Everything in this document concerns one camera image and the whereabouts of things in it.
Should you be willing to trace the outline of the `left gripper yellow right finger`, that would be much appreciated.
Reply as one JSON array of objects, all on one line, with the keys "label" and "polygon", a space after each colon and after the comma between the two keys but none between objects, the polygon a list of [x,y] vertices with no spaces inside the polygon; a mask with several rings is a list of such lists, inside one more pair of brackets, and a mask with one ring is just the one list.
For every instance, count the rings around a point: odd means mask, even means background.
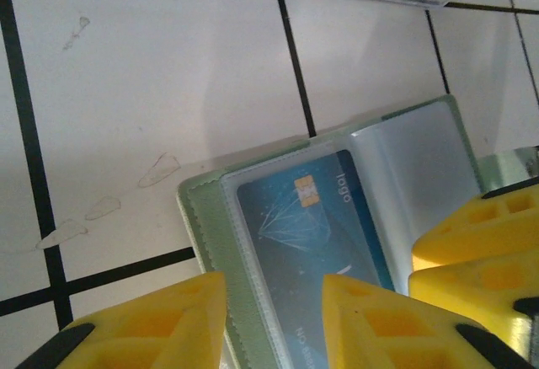
[{"label": "left gripper yellow right finger", "polygon": [[331,368],[528,368],[481,324],[394,291],[323,278],[323,331]]}]

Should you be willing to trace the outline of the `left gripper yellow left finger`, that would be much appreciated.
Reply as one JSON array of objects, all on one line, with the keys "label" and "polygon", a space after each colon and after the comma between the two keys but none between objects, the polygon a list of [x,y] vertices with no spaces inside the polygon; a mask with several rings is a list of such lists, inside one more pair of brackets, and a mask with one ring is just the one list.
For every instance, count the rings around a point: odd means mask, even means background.
[{"label": "left gripper yellow left finger", "polygon": [[218,368],[227,319],[221,272],[181,281],[82,317],[21,368]]}]

